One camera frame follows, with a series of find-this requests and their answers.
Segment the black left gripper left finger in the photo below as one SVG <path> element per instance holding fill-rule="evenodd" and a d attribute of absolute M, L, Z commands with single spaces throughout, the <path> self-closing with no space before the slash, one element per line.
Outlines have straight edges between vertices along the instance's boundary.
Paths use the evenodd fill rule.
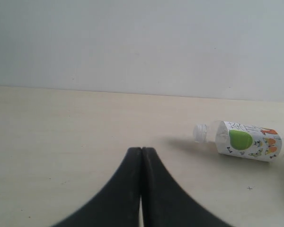
<path fill-rule="evenodd" d="M 129 148 L 106 185 L 56 227 L 138 227 L 142 149 Z"/>

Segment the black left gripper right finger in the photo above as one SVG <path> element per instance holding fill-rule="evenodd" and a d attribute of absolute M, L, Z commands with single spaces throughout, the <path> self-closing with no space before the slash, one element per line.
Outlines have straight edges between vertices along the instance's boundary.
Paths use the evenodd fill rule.
<path fill-rule="evenodd" d="M 142 148 L 142 215 L 145 227 L 229 227 L 191 198 L 154 148 Z"/>

